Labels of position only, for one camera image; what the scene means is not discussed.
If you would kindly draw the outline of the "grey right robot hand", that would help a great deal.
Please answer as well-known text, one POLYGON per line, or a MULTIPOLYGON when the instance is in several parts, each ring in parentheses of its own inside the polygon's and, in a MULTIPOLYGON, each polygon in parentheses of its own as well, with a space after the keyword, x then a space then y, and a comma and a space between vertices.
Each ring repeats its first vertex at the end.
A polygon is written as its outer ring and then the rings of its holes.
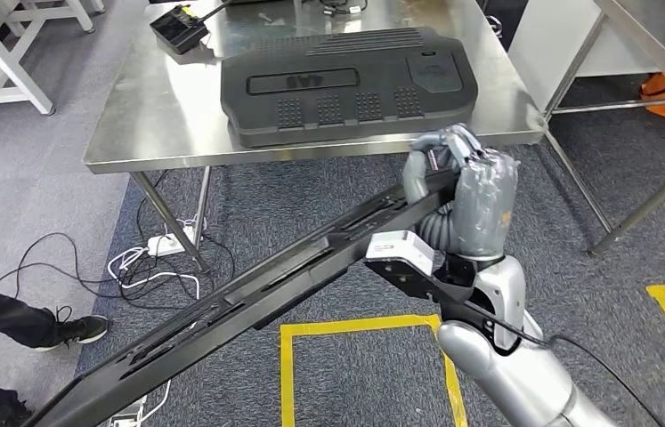
POLYGON ((507 153, 485 148, 465 125, 425 133, 410 144, 402 185, 412 205, 428 193, 427 152, 440 149, 440 169, 457 180, 449 202, 415 226, 416 234, 435 250, 477 261, 504 254, 518 183, 519 163, 507 153))

